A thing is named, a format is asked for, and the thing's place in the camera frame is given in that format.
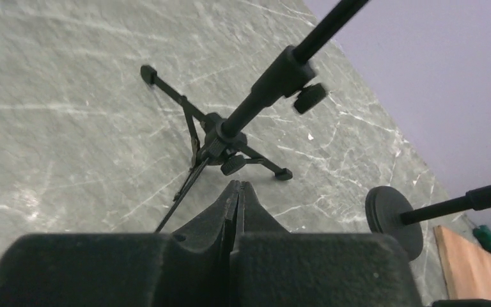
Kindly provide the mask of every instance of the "green object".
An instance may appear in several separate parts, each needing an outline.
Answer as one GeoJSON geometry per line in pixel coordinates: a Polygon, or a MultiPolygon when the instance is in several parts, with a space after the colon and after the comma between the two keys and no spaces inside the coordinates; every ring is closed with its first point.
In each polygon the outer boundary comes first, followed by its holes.
{"type": "Polygon", "coordinates": [[[483,247],[485,251],[491,253],[491,230],[487,225],[481,225],[479,227],[473,228],[473,236],[479,244],[483,247]]]}

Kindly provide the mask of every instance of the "black microphone stand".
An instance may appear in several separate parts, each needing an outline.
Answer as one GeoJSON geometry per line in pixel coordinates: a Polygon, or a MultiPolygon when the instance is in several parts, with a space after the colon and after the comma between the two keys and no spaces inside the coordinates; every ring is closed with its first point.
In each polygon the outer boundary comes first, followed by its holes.
{"type": "Polygon", "coordinates": [[[202,113],[186,96],[179,94],[158,77],[157,71],[143,65],[140,74],[144,82],[156,86],[183,107],[187,128],[191,135],[192,160],[189,175],[175,194],[174,204],[164,216],[155,232],[160,232],[172,213],[185,197],[200,173],[208,165],[221,165],[221,171],[228,176],[246,164],[261,164],[274,172],[277,180],[289,180],[293,173],[281,168],[247,145],[242,129],[265,107],[270,107],[281,97],[289,98],[296,93],[294,108],[300,114],[317,105],[327,92],[322,84],[306,86],[316,75],[309,59],[325,45],[369,0],[341,0],[334,9],[296,47],[290,45],[264,71],[251,87],[250,94],[230,114],[228,119],[217,113],[202,113]],[[193,118],[200,122],[206,132],[204,145],[200,146],[193,118]]]}

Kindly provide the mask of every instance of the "black metal pole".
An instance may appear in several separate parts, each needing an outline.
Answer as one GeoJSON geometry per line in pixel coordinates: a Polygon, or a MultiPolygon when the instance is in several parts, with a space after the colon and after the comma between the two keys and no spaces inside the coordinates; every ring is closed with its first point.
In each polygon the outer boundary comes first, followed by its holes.
{"type": "Polygon", "coordinates": [[[304,64],[321,49],[369,0],[341,0],[293,50],[295,59],[304,64]]]}
{"type": "Polygon", "coordinates": [[[315,77],[308,60],[325,45],[369,0],[341,0],[296,47],[287,47],[251,88],[250,94],[222,125],[234,137],[282,96],[291,97],[315,77]]]}
{"type": "Polygon", "coordinates": [[[404,212],[400,214],[400,219],[404,225],[410,225],[469,209],[471,209],[469,201],[466,196],[462,196],[454,200],[443,201],[435,205],[404,212]]]}
{"type": "Polygon", "coordinates": [[[465,196],[453,200],[404,212],[400,214],[400,219],[404,225],[410,225],[465,210],[479,211],[489,208],[491,208],[491,185],[467,191],[465,196]]]}

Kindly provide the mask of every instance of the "purple wall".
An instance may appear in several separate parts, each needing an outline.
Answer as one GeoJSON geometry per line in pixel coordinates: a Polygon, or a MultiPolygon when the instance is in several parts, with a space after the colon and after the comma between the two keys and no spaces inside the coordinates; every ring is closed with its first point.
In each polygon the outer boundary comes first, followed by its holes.
{"type": "Polygon", "coordinates": [[[491,1],[372,0],[335,39],[450,195],[491,184],[491,1]]]}

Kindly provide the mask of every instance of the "wooden board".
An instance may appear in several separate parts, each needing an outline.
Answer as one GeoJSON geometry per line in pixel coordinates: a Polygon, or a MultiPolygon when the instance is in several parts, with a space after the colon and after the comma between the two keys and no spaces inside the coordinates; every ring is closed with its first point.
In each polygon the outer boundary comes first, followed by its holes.
{"type": "Polygon", "coordinates": [[[445,227],[434,234],[450,299],[491,299],[491,254],[445,227]]]}

